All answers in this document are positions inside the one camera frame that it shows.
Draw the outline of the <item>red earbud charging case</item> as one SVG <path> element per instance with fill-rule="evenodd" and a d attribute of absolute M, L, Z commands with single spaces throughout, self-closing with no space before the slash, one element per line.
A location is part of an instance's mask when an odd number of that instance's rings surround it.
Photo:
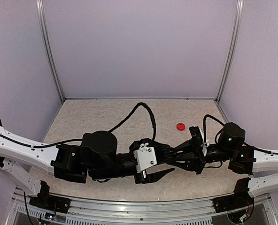
<path fill-rule="evenodd" d="M 176 125 L 176 128 L 177 128 L 177 130 L 179 130 L 179 131 L 183 131 L 183 130 L 185 130 L 185 124 L 184 124 L 184 123 L 178 123 L 178 124 Z"/>

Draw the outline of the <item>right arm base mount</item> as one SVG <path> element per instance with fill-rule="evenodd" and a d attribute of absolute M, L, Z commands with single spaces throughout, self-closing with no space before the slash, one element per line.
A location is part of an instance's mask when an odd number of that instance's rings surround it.
<path fill-rule="evenodd" d="M 216 197 L 212 200 L 216 213 L 231 211 L 254 204 L 254 198 L 248 194 L 250 178 L 239 179 L 230 195 Z"/>

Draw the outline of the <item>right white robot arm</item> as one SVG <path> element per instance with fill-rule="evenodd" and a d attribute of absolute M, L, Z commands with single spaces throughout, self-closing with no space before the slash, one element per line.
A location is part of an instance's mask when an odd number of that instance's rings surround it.
<path fill-rule="evenodd" d="M 174 148 L 169 165 L 201 174 L 206 164 L 228 161 L 228 169 L 249 177 L 237 181 L 229 204 L 239 208 L 250 197 L 278 190 L 278 152 L 245 143 L 245 130 L 235 123 L 223 125 L 215 144 L 208 144 L 199 127 L 190 127 L 192 138 Z"/>

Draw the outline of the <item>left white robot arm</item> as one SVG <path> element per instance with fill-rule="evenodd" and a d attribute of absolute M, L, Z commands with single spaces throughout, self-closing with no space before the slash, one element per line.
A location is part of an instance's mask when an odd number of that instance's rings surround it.
<path fill-rule="evenodd" d="M 117 153 L 117 146 L 117 138 L 109 131 L 86 133 L 80 145 L 75 145 L 74 140 L 45 144 L 7 131 L 0 120 L 0 172 L 46 209 L 54 205 L 49 186 L 31 177 L 22 164 L 74 183 L 85 183 L 87 178 L 101 183 L 127 176 L 133 176 L 139 184 L 154 183 L 169 173 L 164 170 L 147 174 L 147 169 L 171 160 L 173 148 L 169 145 L 142 139 L 122 154 Z"/>

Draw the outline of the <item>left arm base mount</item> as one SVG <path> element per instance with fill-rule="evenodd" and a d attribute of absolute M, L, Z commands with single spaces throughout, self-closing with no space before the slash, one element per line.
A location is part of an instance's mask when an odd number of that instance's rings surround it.
<path fill-rule="evenodd" d="M 71 200 L 50 194 L 50 187 L 45 181 L 40 181 L 40 190 L 35 197 L 30 197 L 30 205 L 50 210 L 55 213 L 68 213 Z"/>

